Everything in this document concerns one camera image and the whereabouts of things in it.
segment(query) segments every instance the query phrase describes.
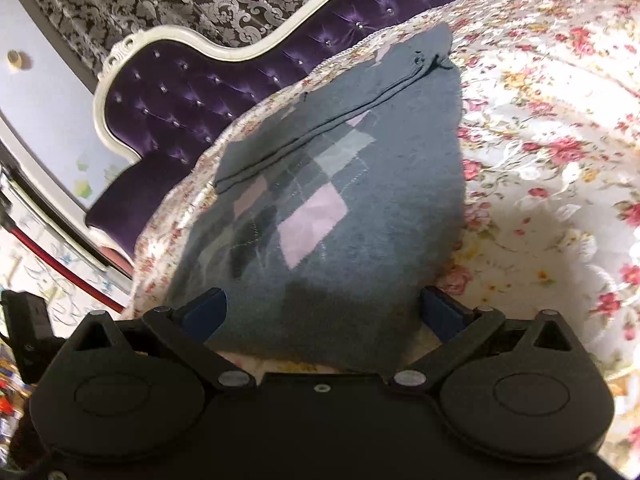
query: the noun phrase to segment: purple tufted headboard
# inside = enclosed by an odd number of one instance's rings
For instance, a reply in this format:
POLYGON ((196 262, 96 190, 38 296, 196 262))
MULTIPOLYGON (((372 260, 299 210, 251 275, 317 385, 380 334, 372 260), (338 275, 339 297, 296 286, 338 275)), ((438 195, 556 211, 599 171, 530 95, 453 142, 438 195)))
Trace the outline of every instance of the purple tufted headboard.
POLYGON ((240 62, 173 40, 145 45, 100 97, 109 133, 141 158, 96 201, 87 225, 132 256, 165 194, 235 118, 370 33, 452 1, 328 0, 274 48, 240 62))

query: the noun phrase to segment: gray garment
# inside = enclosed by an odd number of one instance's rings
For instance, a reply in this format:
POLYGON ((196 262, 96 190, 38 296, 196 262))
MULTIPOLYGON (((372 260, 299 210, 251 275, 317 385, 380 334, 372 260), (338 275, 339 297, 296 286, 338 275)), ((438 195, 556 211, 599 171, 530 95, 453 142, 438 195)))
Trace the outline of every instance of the gray garment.
POLYGON ((447 25, 393 46, 229 144, 168 304, 228 297, 216 350, 392 373, 463 225, 447 25))

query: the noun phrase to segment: red tube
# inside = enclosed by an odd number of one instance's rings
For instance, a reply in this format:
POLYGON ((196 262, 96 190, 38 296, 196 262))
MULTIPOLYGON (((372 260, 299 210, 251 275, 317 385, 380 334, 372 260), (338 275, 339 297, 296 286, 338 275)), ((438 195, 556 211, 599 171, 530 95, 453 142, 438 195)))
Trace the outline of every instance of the red tube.
POLYGON ((14 226, 9 232, 14 235, 18 240, 23 243, 28 250, 30 250, 33 254, 43 260, 48 266, 53 267, 56 272, 59 272, 68 279, 75 286, 78 286, 82 290, 84 290, 89 296, 100 301, 100 303, 108 306, 109 308, 115 310, 117 313, 123 311, 123 307, 121 304, 113 301, 109 296, 101 293, 97 288, 89 285, 85 280, 83 280, 76 273, 71 272, 71 270, 67 269, 64 265, 62 265, 59 261, 57 261, 53 256, 51 256, 47 251, 45 251, 42 247, 40 247, 36 242, 31 240, 24 231, 22 231, 19 227, 14 226))

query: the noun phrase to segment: white wall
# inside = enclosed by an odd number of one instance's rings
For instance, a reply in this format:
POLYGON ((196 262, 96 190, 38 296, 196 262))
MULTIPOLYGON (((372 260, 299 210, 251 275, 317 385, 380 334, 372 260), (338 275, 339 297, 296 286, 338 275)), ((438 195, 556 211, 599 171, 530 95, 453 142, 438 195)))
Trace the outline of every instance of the white wall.
MULTIPOLYGON (((0 0, 0 112, 8 126, 0 128, 0 139, 8 147, 16 140, 21 142, 74 197, 80 211, 90 206, 128 165, 96 136, 92 98, 20 2, 0 0), (9 50, 26 53, 31 68, 12 72, 5 61, 9 50), (8 138, 12 136, 10 130, 17 139, 8 138)), ((28 164, 20 156, 18 160, 23 166, 28 164)), ((34 182, 44 195, 60 194, 61 190, 50 189, 53 182, 44 180, 36 177, 34 182)), ((65 216, 78 216, 78 211, 65 210, 71 206, 61 205, 60 200, 51 202, 65 216)))

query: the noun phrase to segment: floral bedsheet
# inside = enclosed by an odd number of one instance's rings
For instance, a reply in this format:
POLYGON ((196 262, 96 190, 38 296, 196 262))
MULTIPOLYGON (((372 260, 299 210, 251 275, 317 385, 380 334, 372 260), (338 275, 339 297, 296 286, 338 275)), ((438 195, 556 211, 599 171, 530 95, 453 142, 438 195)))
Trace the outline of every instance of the floral bedsheet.
MULTIPOLYGON (((443 290, 510 317, 559 310, 616 398, 603 447, 640 472, 640 0, 459 0, 382 30, 252 108, 165 198, 138 239, 126 314, 162 303, 228 142, 389 46, 447 22, 462 71, 466 229, 443 290)), ((433 347, 426 336, 417 350, 433 347)), ((254 373, 327 371, 229 356, 254 373)))

